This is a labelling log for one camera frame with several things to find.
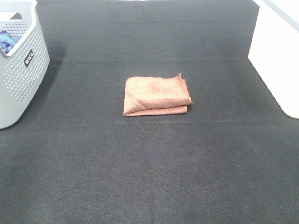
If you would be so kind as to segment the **blue towel in basket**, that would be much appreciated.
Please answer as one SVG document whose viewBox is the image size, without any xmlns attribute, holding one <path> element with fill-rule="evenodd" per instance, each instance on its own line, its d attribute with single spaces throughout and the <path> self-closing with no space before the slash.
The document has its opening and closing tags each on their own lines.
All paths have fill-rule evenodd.
<svg viewBox="0 0 299 224">
<path fill-rule="evenodd" d="M 19 37 L 12 37 L 7 31 L 0 32 L 0 48 L 7 54 L 19 41 Z"/>
</svg>

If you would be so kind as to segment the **grey perforated laundry basket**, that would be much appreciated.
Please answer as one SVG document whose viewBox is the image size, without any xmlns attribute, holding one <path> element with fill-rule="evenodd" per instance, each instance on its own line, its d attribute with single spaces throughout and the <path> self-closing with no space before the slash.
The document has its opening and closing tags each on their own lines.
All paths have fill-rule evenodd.
<svg viewBox="0 0 299 224">
<path fill-rule="evenodd" d="M 7 54 L 0 49 L 1 129 L 22 116 L 50 63 L 36 6 L 35 0 L 0 2 L 0 31 L 20 38 Z"/>
</svg>

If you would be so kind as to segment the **white plastic basket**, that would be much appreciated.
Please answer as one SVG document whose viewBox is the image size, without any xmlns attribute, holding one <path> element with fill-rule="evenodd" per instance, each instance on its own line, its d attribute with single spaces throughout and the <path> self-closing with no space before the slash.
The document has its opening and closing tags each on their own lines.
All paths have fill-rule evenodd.
<svg viewBox="0 0 299 224">
<path fill-rule="evenodd" d="M 248 59 L 281 107 L 299 117 L 299 2 L 257 0 Z"/>
</svg>

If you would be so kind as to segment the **brown microfiber towel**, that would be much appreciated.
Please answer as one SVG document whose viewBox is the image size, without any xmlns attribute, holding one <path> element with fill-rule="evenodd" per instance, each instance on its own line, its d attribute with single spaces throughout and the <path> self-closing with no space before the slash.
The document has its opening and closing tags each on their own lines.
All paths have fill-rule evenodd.
<svg viewBox="0 0 299 224">
<path fill-rule="evenodd" d="M 130 77 L 126 80 L 124 116 L 150 116 L 187 113 L 192 104 L 181 73 L 172 78 Z"/>
</svg>

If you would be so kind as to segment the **black table mat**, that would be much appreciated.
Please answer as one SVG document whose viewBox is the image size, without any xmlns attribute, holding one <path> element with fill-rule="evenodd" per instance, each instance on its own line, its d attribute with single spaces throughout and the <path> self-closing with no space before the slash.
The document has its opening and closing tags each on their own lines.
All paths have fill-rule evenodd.
<svg viewBox="0 0 299 224">
<path fill-rule="evenodd" d="M 40 0 L 47 73 L 0 132 L 3 224 L 296 224 L 299 122 L 248 60 L 251 0 Z M 181 73 L 187 113 L 124 116 Z"/>
</svg>

